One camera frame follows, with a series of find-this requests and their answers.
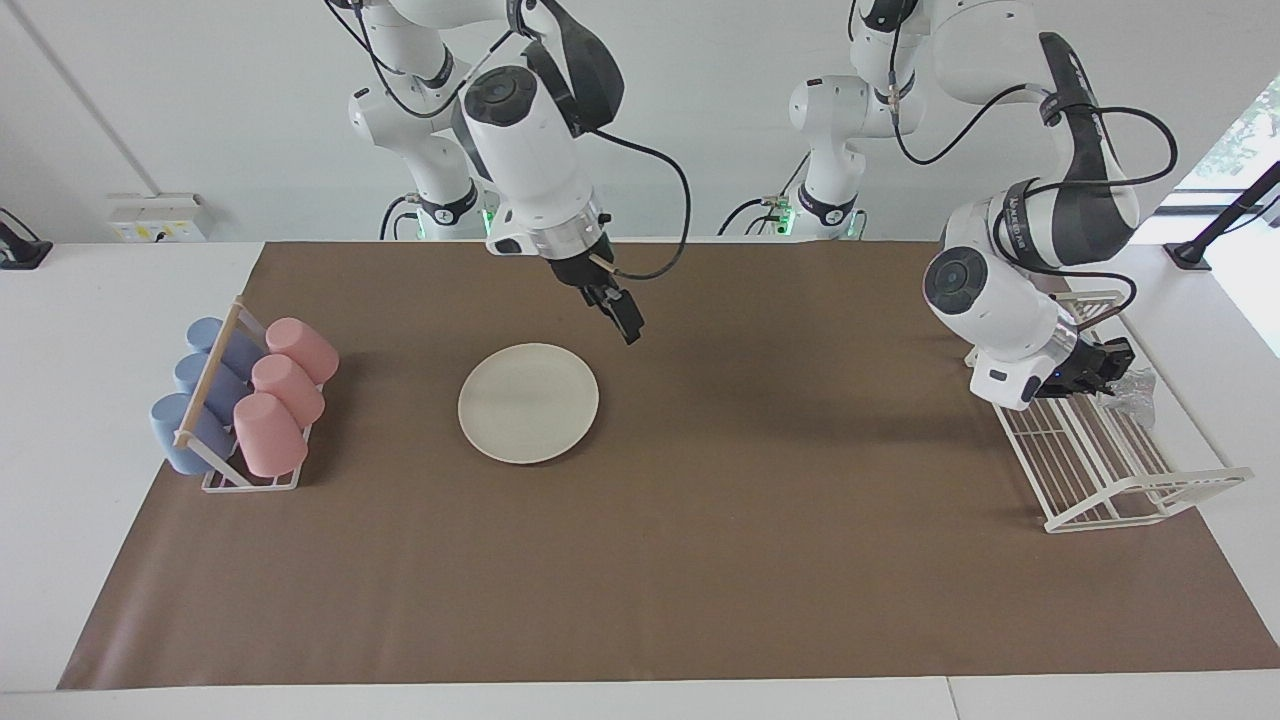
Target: table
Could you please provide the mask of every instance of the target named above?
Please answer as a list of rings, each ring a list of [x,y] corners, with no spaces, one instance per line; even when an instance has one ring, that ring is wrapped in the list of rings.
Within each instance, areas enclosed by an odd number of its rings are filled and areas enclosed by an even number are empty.
[[[219,688],[136,693],[51,694],[63,664],[96,598],[133,515],[146,493],[159,450],[145,425],[111,424],[142,416],[168,391],[168,368],[180,347],[173,337],[191,318],[218,314],[243,286],[260,245],[72,246],[55,249],[38,273],[0,277],[0,306],[8,310],[0,348],[5,378],[0,418],[12,432],[0,445],[0,716],[65,716],[106,708],[120,716],[166,715],[182,707],[214,712],[246,706],[264,715],[346,716],[351,708],[387,716],[421,716],[448,708],[453,716],[548,716],[608,714],[634,717],[868,716],[1001,719],[1052,708],[1096,717],[1130,717],[1135,710],[1160,716],[1271,717],[1280,707],[1280,673],[1143,675],[1092,678],[1009,678],[833,680],[785,683],[635,683],[623,685]],[[1184,277],[1162,268],[1158,249],[1134,247],[1119,265],[1139,275],[1148,292],[1130,313],[1135,337],[1206,434],[1261,478],[1204,507],[1204,515],[1272,634],[1280,626],[1280,570],[1263,565],[1280,547],[1268,520],[1280,491],[1268,477],[1280,470],[1280,450],[1270,428],[1258,425],[1280,401],[1280,387],[1224,374],[1210,333],[1228,341],[1233,361],[1254,373],[1275,361],[1210,275]],[[1170,316],[1202,307],[1185,328]],[[136,323],[131,313],[146,313]],[[14,378],[27,382],[14,382]],[[1212,384],[1204,383],[1213,379]],[[77,393],[101,398],[90,407]],[[84,450],[67,452],[65,439],[83,434]],[[101,466],[97,456],[110,457]],[[59,486],[97,468],[101,483]],[[13,694],[26,692],[31,694]],[[1107,697],[1114,701],[1103,711]],[[1192,702],[1198,702],[1201,712]]]

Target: white plate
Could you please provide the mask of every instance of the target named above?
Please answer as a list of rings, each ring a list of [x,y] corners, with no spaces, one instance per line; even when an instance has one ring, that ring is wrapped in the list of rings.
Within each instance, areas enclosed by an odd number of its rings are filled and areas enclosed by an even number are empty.
[[[581,357],[554,345],[517,345],[476,365],[458,395],[471,445],[513,465],[568,452],[595,421],[600,388]]]

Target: blue cup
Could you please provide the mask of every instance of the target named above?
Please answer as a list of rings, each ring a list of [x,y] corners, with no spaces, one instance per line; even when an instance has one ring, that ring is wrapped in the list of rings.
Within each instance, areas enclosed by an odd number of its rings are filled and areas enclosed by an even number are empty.
[[[187,345],[192,352],[209,352],[221,331],[223,322],[218,318],[201,318],[187,328]],[[230,342],[227,343],[227,352],[223,354],[223,365],[247,383],[253,378],[253,365],[262,357],[266,357],[266,351],[236,328]]]
[[[173,369],[173,382],[178,386],[178,392],[195,395],[200,374],[205,372],[207,363],[207,352],[196,352],[183,357]],[[209,386],[209,395],[205,397],[205,407],[209,407],[214,418],[218,418],[223,425],[230,425],[236,418],[236,404],[246,397],[248,397],[248,386],[236,377],[230,368],[219,363],[218,369],[214,370],[214,383]]]
[[[196,451],[178,450],[173,446],[173,436],[182,427],[182,416],[187,413],[187,405],[191,402],[189,395],[177,393],[169,395],[161,398],[159,402],[151,406],[151,429],[156,433],[156,439],[160,441],[160,447],[164,448],[164,454],[169,457],[169,464],[173,465],[174,470],[183,475],[204,475],[205,473],[212,470],[209,462],[204,457],[196,455]],[[196,421],[195,434],[212,450],[215,455],[227,460],[232,456],[232,451],[236,448],[236,441],[232,439],[232,434],[228,433],[218,418],[209,411],[207,407],[200,409],[200,419]]]

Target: wooden stick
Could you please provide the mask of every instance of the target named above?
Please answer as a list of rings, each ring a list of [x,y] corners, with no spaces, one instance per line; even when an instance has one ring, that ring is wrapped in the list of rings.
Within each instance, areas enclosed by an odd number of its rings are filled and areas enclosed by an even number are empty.
[[[236,332],[236,325],[239,324],[239,314],[244,310],[243,300],[243,297],[237,296],[236,301],[232,302],[232,307],[227,311],[227,318],[223,320],[223,329],[218,333],[218,338],[214,340],[214,346],[209,350],[209,361],[205,363],[205,370],[200,373],[200,382],[196,383],[196,389],[191,393],[191,402],[187,404],[187,414],[182,416],[182,425],[178,425],[178,432],[174,433],[173,446],[178,450],[187,450],[191,438],[196,433],[200,410],[205,406],[209,391],[214,387],[214,373],[218,370],[218,364],[223,361],[223,355],[227,354],[227,346],[232,342],[232,333]]]

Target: brown tablecloth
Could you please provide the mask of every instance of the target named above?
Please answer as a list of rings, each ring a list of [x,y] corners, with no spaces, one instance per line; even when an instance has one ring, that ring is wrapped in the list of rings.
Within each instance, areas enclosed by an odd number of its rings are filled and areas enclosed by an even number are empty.
[[[933,251],[695,246],[628,283],[649,325],[625,347],[539,260],[270,245],[251,310],[343,354],[303,484],[161,469],[60,687],[1280,666],[1197,512],[1039,528],[920,297]],[[515,468],[471,448],[457,395],[530,341],[582,356],[602,410]]]

